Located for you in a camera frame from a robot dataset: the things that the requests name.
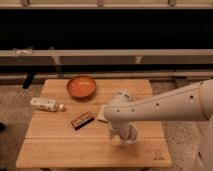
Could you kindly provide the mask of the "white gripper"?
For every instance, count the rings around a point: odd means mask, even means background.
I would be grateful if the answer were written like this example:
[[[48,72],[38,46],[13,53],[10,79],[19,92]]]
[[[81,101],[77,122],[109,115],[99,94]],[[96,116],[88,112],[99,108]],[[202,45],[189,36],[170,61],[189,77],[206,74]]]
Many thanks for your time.
[[[109,135],[110,138],[118,135],[121,139],[126,140],[129,136],[130,125],[125,122],[109,122]]]

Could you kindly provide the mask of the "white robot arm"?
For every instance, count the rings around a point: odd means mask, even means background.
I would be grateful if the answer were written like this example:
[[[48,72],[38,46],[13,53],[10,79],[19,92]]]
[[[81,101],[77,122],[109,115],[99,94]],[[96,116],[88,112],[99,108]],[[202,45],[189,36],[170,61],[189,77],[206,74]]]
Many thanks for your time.
[[[111,136],[132,144],[133,121],[207,121],[192,171],[213,171],[213,79],[200,81],[140,101],[118,92],[104,108]]]

